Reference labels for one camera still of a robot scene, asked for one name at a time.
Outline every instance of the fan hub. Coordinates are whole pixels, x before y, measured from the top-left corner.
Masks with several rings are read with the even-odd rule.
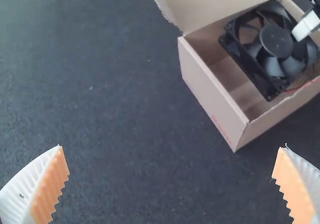
[[[290,32],[278,25],[264,26],[259,35],[264,49],[277,58],[288,58],[293,50],[293,40]]]

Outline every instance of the fan blade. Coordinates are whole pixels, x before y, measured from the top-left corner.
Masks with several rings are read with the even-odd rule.
[[[289,22],[284,16],[282,17],[282,20],[283,28],[291,32],[291,30],[293,29],[291,22]]]
[[[307,64],[308,65],[313,65],[317,61],[318,57],[318,47],[315,45],[315,43],[312,40],[307,40],[306,41],[306,52],[307,52]]]
[[[265,26],[265,25],[270,25],[271,22],[267,19],[266,16],[263,15],[263,13],[261,13],[260,11],[257,10],[256,12],[259,16],[259,20],[260,20],[260,23],[261,23],[261,26]]]
[[[267,57],[262,62],[264,70],[273,77],[285,77],[284,72],[276,57]]]
[[[300,74],[306,67],[305,63],[296,60],[294,57],[290,56],[281,63],[284,73],[288,77],[295,77]]]
[[[256,59],[259,51],[262,48],[262,44],[260,43],[259,36],[257,36],[252,43],[244,44],[243,46],[249,52],[250,56],[254,59]]]
[[[299,61],[303,61],[305,55],[306,55],[306,48],[305,48],[305,45],[306,42],[305,40],[302,40],[300,42],[295,42],[294,43],[294,47],[293,47],[293,50],[292,50],[292,56],[299,60]]]
[[[256,30],[256,31],[259,32],[259,29],[258,29],[257,27],[255,27],[255,26],[253,26],[253,25],[250,25],[250,24],[244,24],[244,25],[242,25],[242,28],[244,28],[244,29]]]
[[[261,6],[258,7],[258,11],[267,11],[267,12],[276,13],[280,16],[285,17],[291,23],[291,19],[289,18],[287,11],[277,1],[269,1],[269,2],[262,4]]]

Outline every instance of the white connector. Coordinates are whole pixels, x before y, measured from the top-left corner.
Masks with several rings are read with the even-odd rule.
[[[320,25],[320,19],[312,10],[294,27],[292,35],[299,42],[311,34]]]

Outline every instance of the black cooling fan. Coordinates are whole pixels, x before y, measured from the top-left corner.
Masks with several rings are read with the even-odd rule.
[[[270,0],[230,21],[219,38],[267,101],[317,61],[318,47],[313,40],[307,37],[297,42],[292,36],[296,24],[277,0]]]

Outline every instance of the white plastic piece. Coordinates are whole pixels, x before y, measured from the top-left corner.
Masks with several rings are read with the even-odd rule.
[[[293,162],[316,209],[312,224],[320,224],[320,170],[290,149],[285,152]]]
[[[319,24],[320,19],[312,10],[294,27],[292,35],[299,42],[311,34]]]
[[[2,224],[37,224],[31,215],[32,203],[60,146],[56,146],[30,162],[0,190]]]
[[[296,224],[320,224],[320,170],[295,154],[279,148],[272,178]]]

